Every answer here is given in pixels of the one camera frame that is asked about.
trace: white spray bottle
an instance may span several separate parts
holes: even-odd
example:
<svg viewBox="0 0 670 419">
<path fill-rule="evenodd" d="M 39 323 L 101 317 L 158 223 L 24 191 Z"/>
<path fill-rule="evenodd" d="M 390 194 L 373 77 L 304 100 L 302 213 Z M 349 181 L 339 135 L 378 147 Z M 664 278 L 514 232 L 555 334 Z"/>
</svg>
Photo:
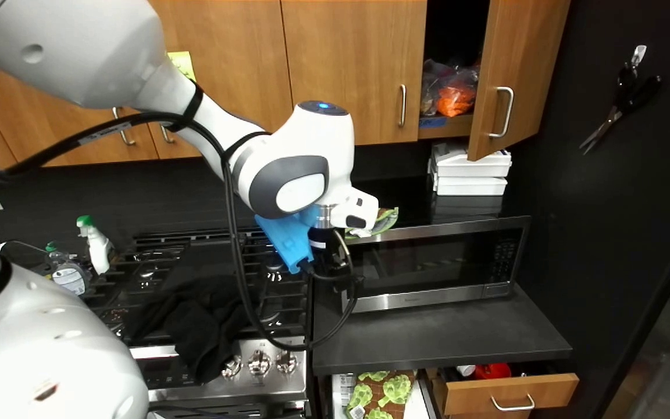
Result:
<svg viewBox="0 0 670 419">
<path fill-rule="evenodd" d="M 110 268 L 109 255 L 112 251 L 112 243 L 92 223 L 92 217 L 82 215 L 77 218 L 77 226 L 80 229 L 80 237 L 86 237 L 90 245 L 90 260 L 99 275 Z"/>
</svg>

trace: kitchen counter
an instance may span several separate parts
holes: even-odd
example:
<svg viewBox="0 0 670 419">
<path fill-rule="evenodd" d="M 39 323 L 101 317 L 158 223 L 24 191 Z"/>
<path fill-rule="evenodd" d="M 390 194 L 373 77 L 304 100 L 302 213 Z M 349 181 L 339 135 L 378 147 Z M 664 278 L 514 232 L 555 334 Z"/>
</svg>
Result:
<svg viewBox="0 0 670 419">
<path fill-rule="evenodd" d="M 314 339 L 340 318 L 340 295 L 317 285 Z M 312 353 L 316 376 L 568 358 L 572 348 L 518 286 L 510 297 L 354 313 Z"/>
</svg>

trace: black wall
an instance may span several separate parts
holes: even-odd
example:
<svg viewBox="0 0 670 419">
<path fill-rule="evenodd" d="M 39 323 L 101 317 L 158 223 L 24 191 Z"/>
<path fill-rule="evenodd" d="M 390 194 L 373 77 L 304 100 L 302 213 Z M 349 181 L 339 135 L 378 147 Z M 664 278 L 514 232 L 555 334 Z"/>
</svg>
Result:
<svg viewBox="0 0 670 419">
<path fill-rule="evenodd" d="M 662 91 L 583 156 L 639 44 Z M 506 202 L 534 215 L 520 281 L 580 377 L 569 408 L 535 417 L 598 417 L 670 289 L 670 2 L 574 0 L 540 134 L 511 151 Z"/>
<path fill-rule="evenodd" d="M 354 180 L 402 177 L 426 172 L 430 144 L 356 148 Z M 20 239 L 43 247 L 51 240 L 82 252 L 76 220 L 90 214 L 119 247 L 136 233 L 225 228 L 223 184 L 204 160 L 174 159 L 128 164 L 42 169 L 17 183 L 0 185 L 0 241 Z M 252 213 L 239 201 L 240 226 Z M 40 255 L 14 245 L 16 262 Z"/>
</svg>

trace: black towel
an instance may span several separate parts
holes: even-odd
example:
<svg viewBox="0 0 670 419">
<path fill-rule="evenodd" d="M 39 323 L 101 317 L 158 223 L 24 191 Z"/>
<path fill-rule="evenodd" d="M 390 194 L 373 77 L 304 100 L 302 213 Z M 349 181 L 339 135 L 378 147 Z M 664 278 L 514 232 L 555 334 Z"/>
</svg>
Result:
<svg viewBox="0 0 670 419">
<path fill-rule="evenodd" d="M 203 276 L 152 295 L 126 320 L 126 336 L 142 339 L 164 329 L 200 382 L 221 374 L 237 332 L 250 322 L 234 276 Z"/>
</svg>

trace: stove knob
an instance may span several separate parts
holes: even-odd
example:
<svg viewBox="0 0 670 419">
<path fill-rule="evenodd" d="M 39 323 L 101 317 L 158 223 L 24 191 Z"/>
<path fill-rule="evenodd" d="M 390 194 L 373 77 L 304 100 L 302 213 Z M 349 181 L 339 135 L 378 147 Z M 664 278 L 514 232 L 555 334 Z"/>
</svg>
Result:
<svg viewBox="0 0 670 419">
<path fill-rule="evenodd" d="M 256 350 L 247 361 L 247 367 L 250 369 L 250 374 L 255 376 L 265 375 L 270 368 L 270 357 L 262 350 Z"/>
<path fill-rule="evenodd" d="M 234 355 L 231 360 L 226 361 L 224 364 L 224 369 L 221 370 L 221 375 L 223 375 L 224 378 L 232 378 L 239 374 L 240 369 L 242 369 L 242 357 Z"/>
<path fill-rule="evenodd" d="M 296 369 L 296 357 L 287 350 L 276 356 L 276 368 L 283 374 L 290 374 Z"/>
</svg>

